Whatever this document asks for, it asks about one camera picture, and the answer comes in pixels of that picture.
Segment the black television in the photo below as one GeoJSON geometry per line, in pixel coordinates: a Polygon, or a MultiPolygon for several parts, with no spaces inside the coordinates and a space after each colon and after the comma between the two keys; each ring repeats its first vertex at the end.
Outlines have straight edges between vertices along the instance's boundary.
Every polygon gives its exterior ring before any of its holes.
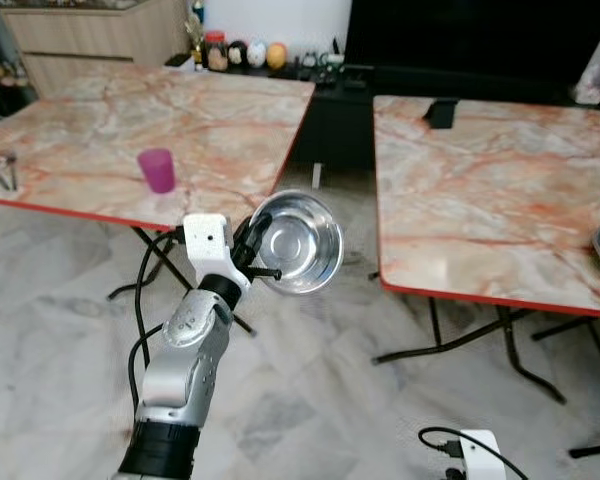
{"type": "Polygon", "coordinates": [[[571,81],[600,45],[600,0],[351,0],[351,63],[571,81]]]}

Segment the orange egg figure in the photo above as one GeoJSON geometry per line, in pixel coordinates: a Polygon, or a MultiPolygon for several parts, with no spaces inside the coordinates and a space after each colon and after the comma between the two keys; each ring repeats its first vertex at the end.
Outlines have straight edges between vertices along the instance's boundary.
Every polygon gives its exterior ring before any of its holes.
{"type": "Polygon", "coordinates": [[[288,60],[288,50],[285,44],[273,42],[265,49],[265,65],[269,70],[285,69],[288,60]]]}

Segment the small gold ornament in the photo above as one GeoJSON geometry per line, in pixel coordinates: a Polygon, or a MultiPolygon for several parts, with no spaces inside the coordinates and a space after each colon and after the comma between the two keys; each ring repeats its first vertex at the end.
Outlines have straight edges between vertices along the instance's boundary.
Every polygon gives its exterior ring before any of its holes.
{"type": "Polygon", "coordinates": [[[201,23],[198,14],[190,12],[187,14],[187,19],[184,23],[185,31],[190,40],[190,55],[192,64],[194,64],[194,70],[204,70],[204,26],[201,23]]]}

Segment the wooden cabinet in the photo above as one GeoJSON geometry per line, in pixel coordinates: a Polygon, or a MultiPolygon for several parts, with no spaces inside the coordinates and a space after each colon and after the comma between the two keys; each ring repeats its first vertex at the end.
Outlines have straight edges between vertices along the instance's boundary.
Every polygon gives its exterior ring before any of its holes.
{"type": "Polygon", "coordinates": [[[38,96],[96,67],[162,67],[186,52],[189,0],[0,0],[38,96]]]}

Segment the pink plastic cup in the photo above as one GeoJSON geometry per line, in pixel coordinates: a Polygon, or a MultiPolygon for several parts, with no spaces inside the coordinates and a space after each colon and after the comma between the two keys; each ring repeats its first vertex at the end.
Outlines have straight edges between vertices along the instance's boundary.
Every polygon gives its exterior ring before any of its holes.
{"type": "Polygon", "coordinates": [[[175,156],[168,148],[146,148],[137,155],[137,165],[150,191],[157,195],[175,191],[175,156]]]}

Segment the stainless steel bowl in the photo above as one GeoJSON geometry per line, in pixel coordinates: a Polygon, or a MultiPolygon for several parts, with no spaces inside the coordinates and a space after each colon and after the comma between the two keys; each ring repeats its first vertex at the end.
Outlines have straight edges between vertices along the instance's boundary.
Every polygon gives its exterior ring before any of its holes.
{"type": "Polygon", "coordinates": [[[304,189],[274,193],[251,215],[268,218],[259,234],[256,259],[264,269],[280,271],[264,284],[281,294],[305,296],[322,291],[344,262],[344,233],[331,209],[304,189]]]}

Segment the small green white figurine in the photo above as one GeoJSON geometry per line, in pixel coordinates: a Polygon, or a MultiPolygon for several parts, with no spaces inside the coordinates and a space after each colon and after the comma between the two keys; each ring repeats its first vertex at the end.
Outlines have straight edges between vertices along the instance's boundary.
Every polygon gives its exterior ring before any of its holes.
{"type": "Polygon", "coordinates": [[[323,72],[329,76],[337,76],[344,72],[345,55],[338,52],[324,52],[320,56],[320,64],[322,64],[323,72]]]}

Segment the small black box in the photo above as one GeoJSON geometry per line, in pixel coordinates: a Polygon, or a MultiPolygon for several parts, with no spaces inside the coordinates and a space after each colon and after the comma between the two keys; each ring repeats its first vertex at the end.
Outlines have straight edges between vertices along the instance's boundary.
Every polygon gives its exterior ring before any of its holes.
{"type": "Polygon", "coordinates": [[[423,119],[432,131],[448,131],[454,128],[457,105],[457,99],[436,99],[425,110],[423,119]]]}

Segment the white egg figure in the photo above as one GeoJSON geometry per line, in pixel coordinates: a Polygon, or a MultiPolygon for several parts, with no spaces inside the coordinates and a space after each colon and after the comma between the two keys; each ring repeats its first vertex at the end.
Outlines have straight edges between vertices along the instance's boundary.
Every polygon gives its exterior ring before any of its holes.
{"type": "Polygon", "coordinates": [[[267,65],[268,46],[263,41],[254,41],[248,45],[245,61],[250,68],[263,68],[267,65]]]}

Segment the marble folding table with plate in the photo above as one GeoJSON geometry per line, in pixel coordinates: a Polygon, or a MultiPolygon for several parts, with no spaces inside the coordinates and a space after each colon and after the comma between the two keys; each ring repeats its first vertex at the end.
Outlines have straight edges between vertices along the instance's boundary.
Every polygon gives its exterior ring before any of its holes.
{"type": "Polygon", "coordinates": [[[379,283],[401,294],[495,307],[488,323],[373,364],[441,355],[516,321],[600,319],[600,110],[378,95],[372,102],[379,283]]]}

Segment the black egg figure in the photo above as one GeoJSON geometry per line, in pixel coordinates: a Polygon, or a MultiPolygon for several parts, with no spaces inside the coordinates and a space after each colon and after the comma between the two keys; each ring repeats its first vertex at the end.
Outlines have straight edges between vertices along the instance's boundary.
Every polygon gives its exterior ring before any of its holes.
{"type": "Polygon", "coordinates": [[[249,44],[245,41],[236,40],[227,47],[228,61],[230,67],[235,69],[244,69],[250,67],[249,63],[249,44]]]}

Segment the metal cutlery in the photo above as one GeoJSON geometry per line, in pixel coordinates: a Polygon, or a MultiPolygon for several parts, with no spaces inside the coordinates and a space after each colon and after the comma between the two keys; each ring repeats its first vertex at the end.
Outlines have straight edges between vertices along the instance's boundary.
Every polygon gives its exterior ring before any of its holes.
{"type": "Polygon", "coordinates": [[[0,188],[4,191],[18,191],[16,172],[17,156],[12,151],[0,151],[0,188]]]}

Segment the marble folding table with cup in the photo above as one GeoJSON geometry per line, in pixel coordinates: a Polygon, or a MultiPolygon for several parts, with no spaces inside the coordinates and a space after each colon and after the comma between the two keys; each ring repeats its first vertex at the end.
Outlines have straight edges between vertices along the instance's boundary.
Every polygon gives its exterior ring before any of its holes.
{"type": "Polygon", "coordinates": [[[18,191],[0,205],[144,230],[192,212],[228,230],[273,195],[315,91],[288,79],[121,64],[96,67],[0,122],[18,191]],[[175,191],[150,191],[146,148],[175,156],[175,191]]]}

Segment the red lidded jar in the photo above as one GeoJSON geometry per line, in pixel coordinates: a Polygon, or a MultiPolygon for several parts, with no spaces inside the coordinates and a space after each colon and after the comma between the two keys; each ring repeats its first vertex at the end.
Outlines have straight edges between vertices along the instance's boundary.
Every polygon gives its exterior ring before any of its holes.
{"type": "Polygon", "coordinates": [[[203,40],[204,67],[214,72],[226,72],[230,68],[228,44],[224,32],[219,29],[205,32],[203,40]]]}

